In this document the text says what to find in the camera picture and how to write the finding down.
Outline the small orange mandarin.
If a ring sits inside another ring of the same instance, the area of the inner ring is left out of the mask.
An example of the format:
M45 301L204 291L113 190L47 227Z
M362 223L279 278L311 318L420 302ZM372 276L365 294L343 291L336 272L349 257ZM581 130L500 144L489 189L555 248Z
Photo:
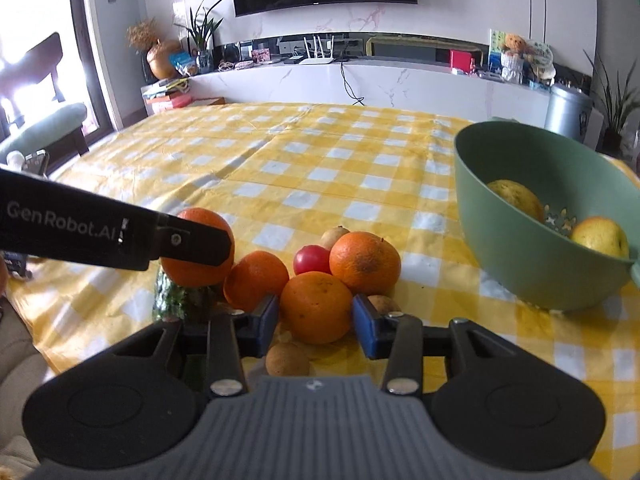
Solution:
M255 250L232 266L224 280L224 296L232 308L252 312L265 296L279 297L289 279L276 255Z

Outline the brown longan fruit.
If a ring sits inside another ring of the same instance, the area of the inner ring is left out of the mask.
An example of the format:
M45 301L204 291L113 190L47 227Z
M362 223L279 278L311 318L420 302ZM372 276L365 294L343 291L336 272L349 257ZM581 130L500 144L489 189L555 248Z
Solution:
M319 245L326 248L326 250L331 250L335 243L348 233L349 229L344 228L344 226L328 229L321 235Z

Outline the brown longan near gripper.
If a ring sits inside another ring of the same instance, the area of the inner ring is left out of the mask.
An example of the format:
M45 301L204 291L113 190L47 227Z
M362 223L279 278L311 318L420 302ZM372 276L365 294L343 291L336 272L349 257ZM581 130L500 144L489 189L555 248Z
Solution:
M301 348L292 342L279 342L272 346L265 358L266 371L270 376L307 376L309 360Z

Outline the yellow-green pear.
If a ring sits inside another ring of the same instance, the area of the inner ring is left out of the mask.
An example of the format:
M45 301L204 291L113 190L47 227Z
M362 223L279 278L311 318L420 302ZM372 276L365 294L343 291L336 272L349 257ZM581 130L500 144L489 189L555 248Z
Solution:
M499 179L488 183L488 188L503 200L533 219L544 222L544 206L538 197L521 183Z

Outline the green cushioned chair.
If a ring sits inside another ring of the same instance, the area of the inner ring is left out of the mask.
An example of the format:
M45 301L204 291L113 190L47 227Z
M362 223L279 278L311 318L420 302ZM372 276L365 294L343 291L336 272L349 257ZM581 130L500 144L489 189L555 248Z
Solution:
M82 132L87 118L87 107L82 103L65 104L53 113L11 134L1 142L1 162L6 163L14 151L24 156L45 150L49 154L48 170L52 171L74 156L88 153L88 145Z

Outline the orange gourd vase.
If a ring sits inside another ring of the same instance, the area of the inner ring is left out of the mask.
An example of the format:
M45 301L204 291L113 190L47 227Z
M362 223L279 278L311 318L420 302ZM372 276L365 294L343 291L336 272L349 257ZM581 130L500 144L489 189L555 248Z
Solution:
M157 79L171 79L178 76L178 72L170 62L170 56L182 51L178 40L157 40L146 54L151 72Z

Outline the large yellow-red mango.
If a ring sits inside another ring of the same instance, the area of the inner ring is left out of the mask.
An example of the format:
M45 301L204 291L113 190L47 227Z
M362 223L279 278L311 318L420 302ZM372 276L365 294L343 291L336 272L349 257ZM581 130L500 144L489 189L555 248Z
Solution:
M570 239L614 258L629 258L629 245L625 231L614 220L606 217L590 217L574 227Z

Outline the orange mandarin front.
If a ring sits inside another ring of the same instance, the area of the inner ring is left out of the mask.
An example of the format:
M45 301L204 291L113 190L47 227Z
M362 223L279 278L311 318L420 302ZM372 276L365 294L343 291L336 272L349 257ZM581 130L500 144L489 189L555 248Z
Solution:
M332 344L352 329L352 292L331 274L310 271L291 278L279 310L292 335L305 344Z

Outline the yellow checkered tablecloth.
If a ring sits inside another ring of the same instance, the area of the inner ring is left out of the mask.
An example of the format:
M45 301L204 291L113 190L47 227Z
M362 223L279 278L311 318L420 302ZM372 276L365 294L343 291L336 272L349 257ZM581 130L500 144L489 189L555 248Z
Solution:
M639 469L638 289L559 314L493 281L458 221L454 136L462 127L390 108L185 108L113 134L56 177L170 214L216 211L238 256L260 249L291 262L336 226L386 238L401 255L394 297L402 310L428 325L470 318L586 382L608 413L593 465L629 478Z

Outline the green colander bowl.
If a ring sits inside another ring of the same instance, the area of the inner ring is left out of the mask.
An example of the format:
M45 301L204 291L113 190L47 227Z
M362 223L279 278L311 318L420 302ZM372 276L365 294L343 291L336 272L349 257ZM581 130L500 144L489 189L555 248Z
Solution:
M488 188L506 179L544 206L544 222ZM639 179L628 168L556 133L506 120L477 122L454 138L454 180L464 239L480 267L521 300L547 310L600 304L639 281ZM628 259L570 239L590 217L618 223Z

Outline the orange with dark spot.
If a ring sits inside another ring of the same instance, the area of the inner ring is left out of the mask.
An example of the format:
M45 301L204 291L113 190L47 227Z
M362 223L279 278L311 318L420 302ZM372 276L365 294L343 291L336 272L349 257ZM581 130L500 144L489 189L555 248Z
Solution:
M330 250L331 273L354 295L386 295L398 282L401 258L383 237L369 232L349 232Z

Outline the black soundbar speaker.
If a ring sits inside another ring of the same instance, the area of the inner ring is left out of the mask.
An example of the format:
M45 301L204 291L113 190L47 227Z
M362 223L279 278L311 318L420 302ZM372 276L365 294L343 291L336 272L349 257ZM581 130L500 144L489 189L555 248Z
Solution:
M379 34L369 37L366 42L367 56L428 64L449 64L453 50L469 53L477 65L483 65L488 58L486 44L450 38Z

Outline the white marble tv cabinet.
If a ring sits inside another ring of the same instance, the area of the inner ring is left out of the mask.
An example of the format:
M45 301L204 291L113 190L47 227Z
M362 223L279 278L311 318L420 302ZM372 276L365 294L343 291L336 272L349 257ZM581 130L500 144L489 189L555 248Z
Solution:
M328 65L271 64L196 76L200 98L388 107L484 122L499 117L541 127L549 95L516 84L455 75L448 67L360 58Z

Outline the green cucumber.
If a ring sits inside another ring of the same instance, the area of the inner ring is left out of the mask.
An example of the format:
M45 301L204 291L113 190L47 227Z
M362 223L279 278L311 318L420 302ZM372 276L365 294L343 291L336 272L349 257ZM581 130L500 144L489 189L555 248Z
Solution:
M212 297L208 286L177 285L162 268L159 268L155 279L152 319L204 323L209 317L210 300Z

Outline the small red tomato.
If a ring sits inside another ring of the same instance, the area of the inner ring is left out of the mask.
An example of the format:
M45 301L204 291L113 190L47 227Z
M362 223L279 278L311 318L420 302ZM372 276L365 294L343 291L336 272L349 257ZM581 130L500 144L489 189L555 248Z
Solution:
M296 275L308 272L330 274L330 252L320 245L306 245L296 252L293 270Z

